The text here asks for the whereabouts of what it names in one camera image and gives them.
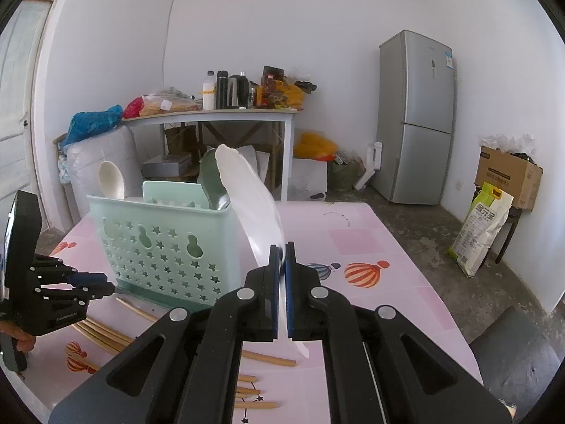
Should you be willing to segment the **person left hand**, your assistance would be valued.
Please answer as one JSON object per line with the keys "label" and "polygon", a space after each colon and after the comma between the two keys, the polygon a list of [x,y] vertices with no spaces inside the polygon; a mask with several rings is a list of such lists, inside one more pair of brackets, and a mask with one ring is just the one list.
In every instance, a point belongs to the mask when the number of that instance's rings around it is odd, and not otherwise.
{"label": "person left hand", "polygon": [[0,322],[0,331],[16,341],[16,349],[20,352],[30,352],[35,347],[35,336],[25,332],[11,320],[2,320]]}

